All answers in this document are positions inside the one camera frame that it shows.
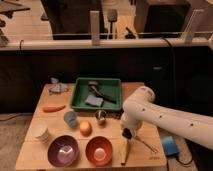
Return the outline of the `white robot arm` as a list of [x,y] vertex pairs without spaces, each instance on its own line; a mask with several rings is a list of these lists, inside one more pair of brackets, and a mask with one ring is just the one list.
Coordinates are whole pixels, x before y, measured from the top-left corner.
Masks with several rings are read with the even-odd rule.
[[133,131],[140,129],[143,121],[149,122],[213,150],[213,117],[162,107],[154,100],[151,88],[138,87],[123,102],[123,127]]

